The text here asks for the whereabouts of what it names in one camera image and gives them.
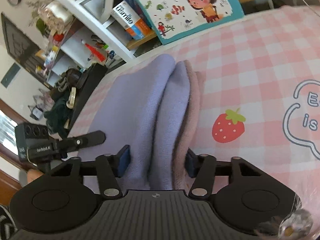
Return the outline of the person's left hand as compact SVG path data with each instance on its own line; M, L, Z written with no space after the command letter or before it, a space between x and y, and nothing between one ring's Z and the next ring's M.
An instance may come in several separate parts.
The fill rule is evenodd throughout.
M35 181L37 178L44 175L43 172L35 169L29 169L27 172L27 183L31 183L32 181Z

